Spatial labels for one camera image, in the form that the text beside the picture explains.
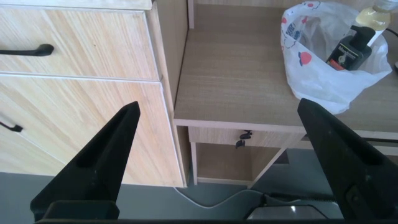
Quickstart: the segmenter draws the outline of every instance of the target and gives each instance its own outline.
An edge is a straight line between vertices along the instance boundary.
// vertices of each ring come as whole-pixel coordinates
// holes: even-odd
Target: cabinet door
[[[0,76],[1,113],[59,161],[70,159],[124,105],[141,117],[125,184],[182,186],[160,83]]]
[[[0,49],[44,57],[0,55],[0,71],[56,76],[159,80],[144,11],[0,7]]]
[[[63,167],[35,144],[0,126],[0,172],[56,175]]]

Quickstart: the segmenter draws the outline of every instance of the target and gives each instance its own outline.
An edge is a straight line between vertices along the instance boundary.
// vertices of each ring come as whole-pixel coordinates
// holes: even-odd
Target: bottle
[[[391,12],[396,7],[398,7],[398,0],[377,0],[373,7],[363,9],[356,17],[356,25],[370,27],[376,31],[368,46],[372,46],[374,41],[387,29],[392,20]]]
[[[358,26],[351,26],[351,29],[356,31],[355,35],[343,38],[326,61],[336,70],[357,70],[372,54],[372,49],[367,44],[376,31]]]

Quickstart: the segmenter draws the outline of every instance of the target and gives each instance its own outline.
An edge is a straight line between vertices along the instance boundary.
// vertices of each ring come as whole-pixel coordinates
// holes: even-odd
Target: black object
[[[48,56],[54,51],[54,47],[50,44],[42,44],[35,50],[0,50],[0,54],[4,55],[21,55],[21,56]]]
[[[395,32],[395,31],[393,31],[392,29],[390,29],[390,28],[387,28],[387,29],[386,29],[386,31],[388,31],[388,32],[390,32],[390,33],[394,34],[396,37],[398,37],[398,33],[397,33],[397,32]]]
[[[320,105],[302,99],[298,114],[344,218],[398,218],[398,167]],[[116,220],[119,210],[115,201],[138,119],[136,102],[122,108],[33,199],[30,209],[35,220],[40,220],[38,223],[221,223]],[[250,223],[282,222],[257,220]],[[378,223],[393,222],[383,220]]]
[[[139,117],[137,102],[121,108],[32,200],[35,221],[117,219],[115,202]]]
[[[244,133],[244,134],[241,134],[240,135],[240,140],[239,141],[237,141],[236,142],[236,144],[235,144],[235,149],[237,149],[237,148],[239,148],[239,147],[241,147],[241,146],[245,146],[246,145],[246,141],[245,140],[247,140],[247,139],[251,139],[251,135],[253,134],[252,132],[251,132],[251,130],[244,130],[246,133]]]
[[[241,134],[240,135],[240,139],[241,140],[246,140],[246,139],[251,139],[251,136],[253,135],[253,133],[251,132],[251,130],[244,130],[246,133],[245,134]]]
[[[243,146],[243,147],[246,146],[246,141],[245,140],[237,141],[236,144],[235,144],[235,149],[237,149],[237,148],[239,148],[241,146]]]
[[[310,100],[298,106],[345,219],[398,219],[398,166]]]
[[[3,122],[0,122],[0,125],[5,127],[5,128],[7,128],[10,131],[14,131],[14,132],[17,132],[17,133],[21,132],[24,129],[23,127],[21,127],[21,126],[19,126],[17,124],[14,127],[10,127],[10,126],[4,124]]]
[[[376,32],[369,27],[351,26],[351,29],[356,34],[343,38],[326,61],[336,70],[357,70],[372,54],[368,43]]]

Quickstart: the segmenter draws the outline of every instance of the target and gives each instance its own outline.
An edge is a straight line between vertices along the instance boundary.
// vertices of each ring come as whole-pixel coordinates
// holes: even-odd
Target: gray floor
[[[331,195],[331,189],[310,150],[289,149],[290,165],[272,166],[253,187],[261,192],[286,194]],[[3,223],[32,223],[29,203],[51,180],[51,177],[0,173],[0,216]],[[203,205],[213,205],[245,186],[190,183],[182,189],[186,195]],[[119,218],[130,219],[242,219],[259,203],[260,195],[243,192],[213,209],[192,204],[173,188],[122,185],[117,205]],[[342,218],[338,207],[325,202],[298,202],[312,204],[328,218]]]

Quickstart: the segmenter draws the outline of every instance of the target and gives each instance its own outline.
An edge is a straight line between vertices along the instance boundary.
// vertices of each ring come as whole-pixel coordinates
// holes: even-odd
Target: black drawer handle
[[[7,128],[10,131],[14,131],[14,132],[18,132],[18,133],[23,130],[23,127],[21,127],[21,126],[19,126],[17,124],[13,128],[5,125],[3,122],[0,122],[0,125],[5,127],[5,128]]]
[[[0,50],[4,55],[48,56],[54,51],[51,44],[42,44],[36,50]]]
[[[253,135],[253,133],[251,132],[251,130],[244,130],[246,133],[241,134],[239,136],[240,140],[236,142],[235,144],[235,149],[239,148],[239,147],[244,147],[246,145],[246,141],[247,139],[251,139],[251,136]]]

